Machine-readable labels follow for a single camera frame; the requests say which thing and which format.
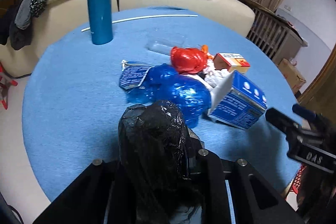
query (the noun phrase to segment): tile floor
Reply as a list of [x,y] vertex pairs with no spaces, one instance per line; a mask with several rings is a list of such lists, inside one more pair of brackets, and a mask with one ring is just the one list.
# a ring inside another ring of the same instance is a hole
[[[30,166],[23,143],[21,111],[29,77],[19,79],[8,94],[8,110],[0,105],[0,192],[16,208],[25,224],[32,224],[50,204]],[[287,200],[295,209],[296,198]]]

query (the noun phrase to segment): beige sofa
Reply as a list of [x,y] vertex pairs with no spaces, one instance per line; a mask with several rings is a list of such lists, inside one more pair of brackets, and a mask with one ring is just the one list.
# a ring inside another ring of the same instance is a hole
[[[120,0],[120,10],[160,5],[193,10],[244,37],[255,16],[249,7],[237,0]],[[117,11],[117,0],[112,0],[112,12]],[[31,45],[19,51],[13,50],[10,43],[0,45],[0,61],[13,76],[31,73],[48,45],[87,21],[87,0],[48,0],[43,14],[33,19]]]

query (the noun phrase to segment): metal screw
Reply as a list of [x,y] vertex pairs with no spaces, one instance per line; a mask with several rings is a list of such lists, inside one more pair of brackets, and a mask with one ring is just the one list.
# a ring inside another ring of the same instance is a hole
[[102,163],[103,163],[102,159],[94,159],[92,161],[92,164],[95,165],[95,166],[101,165]]
[[239,164],[240,166],[245,166],[245,165],[247,165],[247,160],[245,160],[245,159],[238,159],[237,162],[238,162],[238,164]]
[[201,156],[206,156],[207,154],[209,154],[209,151],[206,150],[206,149],[200,149],[200,150],[198,150],[198,153],[199,153]]

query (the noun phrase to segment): white rod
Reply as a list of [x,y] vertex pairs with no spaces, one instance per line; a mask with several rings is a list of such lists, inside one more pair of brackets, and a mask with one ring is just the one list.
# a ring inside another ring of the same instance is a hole
[[[136,20],[136,19],[154,18],[154,17],[198,17],[198,15],[154,15],[154,16],[131,17],[131,18],[125,18],[125,19],[119,19],[119,20],[112,21],[112,24],[130,21],[130,20]],[[85,32],[88,30],[90,30],[90,27],[82,29],[81,32]]]

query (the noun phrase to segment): blue tablecloth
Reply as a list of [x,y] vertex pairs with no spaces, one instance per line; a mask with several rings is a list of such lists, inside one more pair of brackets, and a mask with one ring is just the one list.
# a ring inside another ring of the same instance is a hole
[[[156,14],[195,14],[168,7],[125,10],[113,20]],[[296,102],[277,67],[252,42],[203,16],[141,19],[113,25],[114,39],[94,45],[90,32],[76,28],[50,45],[26,86],[22,130],[34,174],[53,201],[95,158],[118,157],[118,121],[127,106],[118,80],[123,59],[152,65],[169,57],[145,48],[149,37],[182,37],[184,47],[209,46],[212,54],[242,54],[251,64],[246,76],[265,91],[269,107],[297,122]],[[264,116],[243,131],[201,118],[194,132],[223,159],[247,159],[278,190],[294,178],[299,164],[286,156],[285,136]]]

